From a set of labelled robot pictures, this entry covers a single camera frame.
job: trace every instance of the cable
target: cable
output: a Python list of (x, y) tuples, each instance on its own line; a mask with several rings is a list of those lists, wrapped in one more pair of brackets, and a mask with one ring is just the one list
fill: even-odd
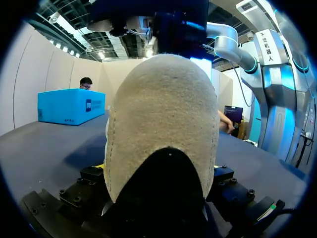
[(310, 141), (310, 143), (307, 146), (310, 146), (311, 143), (313, 142), (314, 139), (314, 135), (315, 135), (315, 126), (316, 126), (316, 102), (315, 102), (315, 98), (314, 98), (314, 130), (313, 130), (313, 136), (312, 136), (312, 140)]
[(232, 67), (233, 67), (233, 69), (234, 69), (234, 71), (235, 71), (235, 73), (236, 73), (236, 76), (237, 76), (237, 78), (238, 78), (238, 81), (239, 81), (239, 84), (240, 84), (240, 88), (241, 88), (241, 92), (242, 92), (242, 96), (243, 96), (244, 102), (246, 103), (246, 105), (247, 105), (248, 107), (250, 107), (250, 106), (252, 106), (252, 104), (254, 103), (254, 100), (255, 100), (256, 98), (254, 97), (253, 101), (251, 102), (251, 105), (249, 105), (249, 104), (247, 103), (247, 100), (246, 100), (246, 97), (244, 96), (244, 92), (243, 92), (242, 85), (241, 85), (241, 82), (240, 82), (240, 78), (239, 78), (239, 75), (238, 75), (238, 73), (237, 73), (237, 71), (236, 71), (236, 68), (233, 66), (233, 63), (232, 63), (231, 61), (229, 61), (229, 62), (230, 62), (230, 64), (232, 65)]
[[(302, 61), (302, 57), (299, 56), (299, 59), (300, 59), (301, 64), (302, 64), (302, 68), (304, 68), (304, 64), (303, 64), (303, 61)], [(305, 70), (303, 70), (303, 73), (304, 73), (304, 77), (305, 77), (305, 80), (306, 80), (307, 89), (308, 89), (309, 93), (311, 94), (311, 97), (315, 99), (315, 97), (313, 96), (313, 94), (312, 94), (312, 92), (311, 92), (311, 89), (310, 89), (309, 86), (308, 86), (308, 81), (307, 81), (307, 77), (306, 77)]]
[(305, 123), (305, 126), (304, 126), (304, 133), (306, 133), (305, 130), (306, 130), (307, 121), (308, 121), (308, 116), (309, 116), (309, 112), (310, 112), (310, 111), (311, 111), (311, 103), (309, 103), (309, 109), (308, 109), (308, 113), (307, 113), (306, 123)]
[[(315, 98), (314, 98), (314, 110), (315, 110), (314, 131), (313, 131), (313, 136), (312, 136), (312, 140), (311, 140), (310, 144), (313, 143), (313, 139), (314, 139), (314, 135), (315, 135), (315, 126), (316, 126), (316, 101), (315, 101)], [(311, 150), (309, 151), (309, 155), (308, 155), (308, 158), (307, 158), (306, 165), (308, 164), (309, 158), (310, 158), (310, 156), (311, 156), (312, 148), (313, 148), (313, 145), (311, 146)]]

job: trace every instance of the white wall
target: white wall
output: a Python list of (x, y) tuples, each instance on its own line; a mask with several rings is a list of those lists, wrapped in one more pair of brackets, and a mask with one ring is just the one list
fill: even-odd
[(23, 52), (33, 32), (34, 28), (29, 24), (21, 27), (21, 32), (8, 49), (6, 60), (2, 65), (0, 73), (0, 135), (14, 129), (13, 92), (15, 78)]
[[(240, 78), (240, 68), (237, 68), (236, 70), (237, 70), (237, 73), (238, 73), (238, 76), (239, 76), (239, 80), (240, 80), (240, 82), (242, 84), (242, 89), (243, 89), (244, 95), (246, 97), (247, 103), (249, 105), (251, 105), (251, 102), (252, 102), (252, 91), (251, 91), (250, 88), (248, 88), (242, 82), (242, 80)], [(234, 70), (231, 69), (231, 70), (228, 70), (228, 71), (225, 71), (225, 72), (222, 72), (222, 73), (227, 75), (228, 77), (230, 77), (232, 79), (232, 82), (233, 82), (233, 94), (232, 94), (232, 105), (231, 106), (243, 108), (242, 115), (244, 116), (244, 118), (247, 121), (249, 121), (250, 120), (251, 107), (248, 107), (246, 105), (246, 103), (244, 102), (243, 95), (242, 95), (242, 92), (241, 92), (241, 88), (240, 88), (240, 85), (239, 85), (239, 81), (238, 81), (238, 78), (237, 78)]]
[(218, 109), (224, 112), (225, 106), (231, 106), (233, 97), (233, 80), (225, 74), (219, 74), (219, 99)]
[(80, 80), (84, 77), (89, 77), (93, 82), (90, 90), (98, 91), (101, 67), (102, 64), (100, 62), (75, 58), (69, 88), (79, 88)]
[(36, 121), (37, 97), (45, 90), (54, 45), (34, 31), (22, 55), (14, 89), (15, 128)]
[(105, 67), (101, 67), (100, 77), (99, 77), (99, 86), (98, 92), (106, 94), (106, 104), (105, 109), (108, 109), (108, 106), (111, 106), (115, 92), (113, 91), (110, 79), (106, 73)]
[(212, 69), (211, 71), (211, 83), (214, 87), (214, 92), (217, 95), (218, 101), (219, 101), (219, 87), (220, 87), (220, 72), (216, 69)]
[(102, 63), (98, 91), (106, 93), (106, 108), (111, 106), (114, 95), (125, 77), (141, 62), (142, 59), (126, 59)]
[(46, 78), (45, 91), (69, 88), (75, 57), (55, 48)]

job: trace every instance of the hand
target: hand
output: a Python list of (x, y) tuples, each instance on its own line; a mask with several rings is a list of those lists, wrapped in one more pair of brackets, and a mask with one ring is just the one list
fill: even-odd
[(234, 130), (232, 121), (228, 122), (227, 125), (228, 125), (228, 131), (227, 131), (227, 133), (228, 133), (228, 134), (231, 134), (232, 131)]

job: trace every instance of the eyeglasses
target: eyeglasses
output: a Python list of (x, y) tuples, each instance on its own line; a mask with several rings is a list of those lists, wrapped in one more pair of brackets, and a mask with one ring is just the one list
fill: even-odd
[(83, 87), (86, 88), (86, 89), (90, 89), (90, 86), (86, 86), (86, 85), (84, 85), (84, 84), (81, 84), (81, 86), (83, 86)]

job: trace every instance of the computer monitor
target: computer monitor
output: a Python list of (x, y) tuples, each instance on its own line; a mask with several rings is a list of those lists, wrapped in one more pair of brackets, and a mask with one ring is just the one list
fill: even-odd
[(242, 120), (242, 111), (243, 108), (225, 106), (224, 114), (228, 117), (232, 122), (241, 123)]

